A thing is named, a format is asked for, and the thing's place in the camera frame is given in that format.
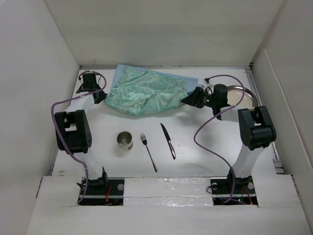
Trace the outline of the green satin tablecloth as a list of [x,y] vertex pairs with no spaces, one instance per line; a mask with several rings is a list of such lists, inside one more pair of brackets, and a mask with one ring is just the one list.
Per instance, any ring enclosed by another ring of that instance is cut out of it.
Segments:
[[105,103],[122,114],[142,116],[177,108],[186,97],[184,80],[126,66]]

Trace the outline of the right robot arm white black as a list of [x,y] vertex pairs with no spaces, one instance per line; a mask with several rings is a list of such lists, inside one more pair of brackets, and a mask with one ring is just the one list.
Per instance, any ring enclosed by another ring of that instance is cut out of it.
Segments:
[[223,84],[213,87],[213,92],[196,87],[182,100],[196,108],[209,107],[218,120],[232,121],[239,125],[242,147],[225,179],[212,179],[213,194],[234,194],[253,184],[252,169],[265,148],[276,140],[276,130],[265,106],[240,108],[228,100],[229,88]]

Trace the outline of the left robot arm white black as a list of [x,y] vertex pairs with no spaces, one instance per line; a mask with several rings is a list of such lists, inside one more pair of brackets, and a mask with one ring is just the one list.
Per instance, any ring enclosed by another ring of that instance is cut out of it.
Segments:
[[109,191],[109,180],[105,169],[96,162],[88,152],[92,145],[92,135],[87,112],[95,105],[103,102],[106,79],[95,71],[85,71],[78,76],[81,82],[74,97],[54,103],[51,107],[52,121],[56,130],[58,148],[81,164],[85,178],[77,185],[82,195],[101,195]]

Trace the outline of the light blue cloth napkin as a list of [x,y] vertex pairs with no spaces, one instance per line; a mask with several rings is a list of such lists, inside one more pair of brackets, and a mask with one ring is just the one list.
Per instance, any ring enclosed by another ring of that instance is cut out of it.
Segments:
[[[126,68],[126,65],[118,64],[114,73],[112,85],[110,91],[113,89],[113,87],[117,84],[117,82],[120,80],[122,77],[122,74],[124,73],[124,70]],[[186,82],[186,92],[188,94],[191,94],[196,87],[201,87],[203,88],[203,84],[199,84],[199,79],[198,78],[192,78],[192,77],[187,77],[187,76],[181,76],[181,75],[175,75],[175,74],[170,74],[170,73],[164,73],[164,72],[159,72],[154,70],[154,72],[158,75],[166,75],[170,76],[176,79],[184,80]]]

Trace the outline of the round metal plate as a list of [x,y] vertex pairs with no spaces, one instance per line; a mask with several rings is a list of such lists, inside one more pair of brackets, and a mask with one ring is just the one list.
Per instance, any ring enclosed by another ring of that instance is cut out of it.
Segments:
[[245,88],[243,96],[243,88],[241,86],[228,86],[227,87],[227,100],[229,105],[235,105],[241,101],[237,106],[240,108],[252,108],[259,105],[256,95]]

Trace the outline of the steel cup with white band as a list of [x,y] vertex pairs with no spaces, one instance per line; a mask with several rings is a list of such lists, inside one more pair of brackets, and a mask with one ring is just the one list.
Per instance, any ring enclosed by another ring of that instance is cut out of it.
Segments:
[[130,132],[123,131],[117,135],[118,146],[123,150],[130,150],[133,147],[133,137]]

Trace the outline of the silver fork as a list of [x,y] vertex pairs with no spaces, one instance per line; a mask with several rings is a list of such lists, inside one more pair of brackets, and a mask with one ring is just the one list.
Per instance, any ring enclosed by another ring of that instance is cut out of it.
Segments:
[[152,155],[151,155],[151,153],[150,153],[150,150],[149,150],[149,148],[148,148],[148,146],[147,146],[147,139],[146,139],[145,134],[144,134],[144,133],[140,134],[140,137],[141,137],[142,143],[145,145],[145,147],[146,147],[146,149],[147,149],[147,151],[148,151],[148,154],[149,154],[150,160],[151,160],[151,162],[152,162],[154,171],[155,171],[155,172],[158,172],[157,166],[156,166],[156,164],[155,164],[155,162],[154,162],[154,160],[153,160],[153,157],[152,157]]

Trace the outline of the white foam front panel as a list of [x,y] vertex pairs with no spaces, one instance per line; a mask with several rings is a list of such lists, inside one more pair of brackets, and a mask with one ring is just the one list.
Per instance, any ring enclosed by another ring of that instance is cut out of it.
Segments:
[[208,177],[126,178],[123,205],[128,207],[207,207],[213,199]]

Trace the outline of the black handled table knife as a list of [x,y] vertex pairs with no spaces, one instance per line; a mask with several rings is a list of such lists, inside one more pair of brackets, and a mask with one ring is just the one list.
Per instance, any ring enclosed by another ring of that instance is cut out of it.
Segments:
[[167,140],[168,146],[169,146],[169,148],[170,148],[172,157],[173,157],[173,159],[175,160],[175,159],[176,159],[176,153],[175,153],[174,147],[173,147],[173,145],[172,145],[172,143],[171,143],[171,138],[170,138],[170,136],[169,136],[169,134],[168,134],[168,132],[167,132],[166,127],[165,127],[162,123],[160,123],[160,125],[161,125],[161,128],[162,128],[163,132],[164,132],[164,135],[165,135],[165,138],[166,138],[166,140]]

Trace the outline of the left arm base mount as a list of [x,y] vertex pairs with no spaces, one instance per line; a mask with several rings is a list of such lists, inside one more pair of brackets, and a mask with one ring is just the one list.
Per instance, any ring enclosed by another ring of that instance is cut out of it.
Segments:
[[77,183],[80,188],[80,194],[78,200],[82,198],[80,203],[81,206],[123,206],[124,199],[124,178],[109,178],[108,186],[94,186],[93,184],[88,185],[87,192],[83,197],[85,179],[82,183]]

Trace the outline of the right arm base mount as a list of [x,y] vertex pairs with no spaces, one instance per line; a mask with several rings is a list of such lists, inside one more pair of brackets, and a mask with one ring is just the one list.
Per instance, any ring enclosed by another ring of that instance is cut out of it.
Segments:
[[206,192],[212,195],[214,206],[258,205],[252,177],[236,179],[235,185],[227,177],[213,177]]

